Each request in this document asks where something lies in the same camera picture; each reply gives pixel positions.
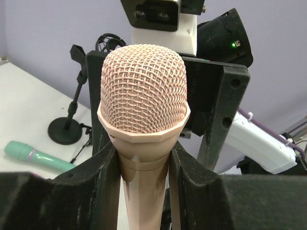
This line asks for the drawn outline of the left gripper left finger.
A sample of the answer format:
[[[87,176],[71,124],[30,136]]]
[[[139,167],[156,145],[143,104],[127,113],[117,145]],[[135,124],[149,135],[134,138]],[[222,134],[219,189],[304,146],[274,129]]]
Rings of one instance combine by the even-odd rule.
[[[57,178],[28,172],[0,175],[3,230],[115,230],[119,164],[111,143]]]

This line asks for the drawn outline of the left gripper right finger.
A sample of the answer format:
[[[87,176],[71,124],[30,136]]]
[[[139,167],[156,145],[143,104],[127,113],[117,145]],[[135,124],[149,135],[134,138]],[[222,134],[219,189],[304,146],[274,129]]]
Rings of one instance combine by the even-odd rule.
[[[218,175],[180,143],[171,151],[169,193],[175,230],[304,230],[307,179]]]

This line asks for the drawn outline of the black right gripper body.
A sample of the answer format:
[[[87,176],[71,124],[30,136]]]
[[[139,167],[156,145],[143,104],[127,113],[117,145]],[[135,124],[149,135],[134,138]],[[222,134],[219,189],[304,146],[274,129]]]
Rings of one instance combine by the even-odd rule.
[[[222,72],[225,67],[235,70],[247,70],[244,65],[210,61],[195,57],[182,57],[186,67],[188,104],[190,118],[185,128],[199,137],[205,131],[205,118],[197,118],[199,113],[208,113],[213,106],[214,97],[220,87]]]

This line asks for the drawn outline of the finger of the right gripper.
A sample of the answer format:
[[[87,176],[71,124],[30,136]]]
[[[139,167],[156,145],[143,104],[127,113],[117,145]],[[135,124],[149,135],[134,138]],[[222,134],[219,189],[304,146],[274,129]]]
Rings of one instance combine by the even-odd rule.
[[[100,103],[101,70],[106,56],[106,53],[94,50],[90,51],[86,55],[90,93],[93,153],[98,153],[109,142],[109,137],[97,116],[97,111]]]
[[[205,168],[214,170],[236,111],[242,101],[250,75],[246,67],[223,66],[218,75],[198,154]]]

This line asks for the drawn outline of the peach microphone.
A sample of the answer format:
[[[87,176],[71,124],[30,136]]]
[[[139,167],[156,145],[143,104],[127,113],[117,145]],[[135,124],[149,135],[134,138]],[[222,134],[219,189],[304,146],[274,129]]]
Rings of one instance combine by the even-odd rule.
[[[97,116],[118,152],[129,228],[160,229],[169,154],[190,116],[182,57],[157,45],[110,52]]]

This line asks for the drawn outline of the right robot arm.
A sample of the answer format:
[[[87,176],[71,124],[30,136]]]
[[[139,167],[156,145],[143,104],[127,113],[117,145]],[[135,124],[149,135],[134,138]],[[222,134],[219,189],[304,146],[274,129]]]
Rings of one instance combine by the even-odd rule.
[[[303,151],[257,122],[239,103],[253,62],[236,9],[198,25],[196,57],[157,45],[130,45],[86,56],[92,119],[130,161],[169,154],[187,128],[202,137],[198,157],[213,167],[224,144],[270,174],[294,173]]]

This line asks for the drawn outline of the teal microphone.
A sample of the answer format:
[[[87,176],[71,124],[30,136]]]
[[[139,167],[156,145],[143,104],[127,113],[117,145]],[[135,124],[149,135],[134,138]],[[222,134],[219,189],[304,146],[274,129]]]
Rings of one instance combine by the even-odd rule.
[[[76,167],[70,162],[43,153],[28,144],[18,141],[10,141],[5,146],[4,153],[20,161],[34,163],[61,173]]]

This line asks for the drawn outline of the black tripod shock-mount stand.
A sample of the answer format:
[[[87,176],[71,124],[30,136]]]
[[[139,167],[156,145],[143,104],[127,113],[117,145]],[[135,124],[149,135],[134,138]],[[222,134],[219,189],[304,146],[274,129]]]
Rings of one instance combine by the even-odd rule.
[[[115,50],[118,46],[123,47],[126,45],[126,42],[121,39],[119,36],[112,34],[112,33],[105,33],[101,36],[99,36],[98,40],[95,44],[95,51],[103,52],[103,53],[109,53],[113,50]],[[84,148],[91,146],[93,137],[92,137],[92,128],[88,125],[85,125],[84,123],[80,124],[81,129],[85,128],[85,134],[88,135],[88,140],[86,143],[81,147],[79,152],[76,154],[76,156],[70,161],[71,164],[74,164],[77,160],[77,157],[81,154],[81,152],[84,150]]]

